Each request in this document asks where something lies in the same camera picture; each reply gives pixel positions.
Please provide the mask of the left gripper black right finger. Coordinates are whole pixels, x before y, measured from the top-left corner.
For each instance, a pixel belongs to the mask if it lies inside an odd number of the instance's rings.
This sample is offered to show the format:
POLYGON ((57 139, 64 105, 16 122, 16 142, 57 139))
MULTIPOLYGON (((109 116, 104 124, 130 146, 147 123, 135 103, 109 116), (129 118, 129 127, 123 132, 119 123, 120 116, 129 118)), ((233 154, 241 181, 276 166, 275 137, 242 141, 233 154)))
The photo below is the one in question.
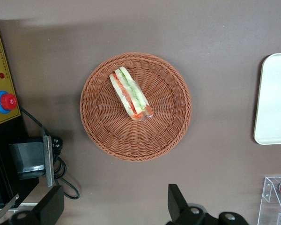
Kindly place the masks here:
POLYGON ((190 222, 189 206, 177 184, 168 185, 168 211, 172 222, 190 222))

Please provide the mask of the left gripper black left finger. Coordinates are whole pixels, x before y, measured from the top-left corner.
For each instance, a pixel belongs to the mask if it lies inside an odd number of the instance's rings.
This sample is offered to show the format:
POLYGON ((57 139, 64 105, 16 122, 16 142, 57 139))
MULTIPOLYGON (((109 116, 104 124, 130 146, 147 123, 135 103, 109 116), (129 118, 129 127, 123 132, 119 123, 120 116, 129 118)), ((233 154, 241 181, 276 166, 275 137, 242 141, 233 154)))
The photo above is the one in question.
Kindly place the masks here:
POLYGON ((54 186, 33 208, 41 225, 55 225, 64 211, 64 190, 54 186))

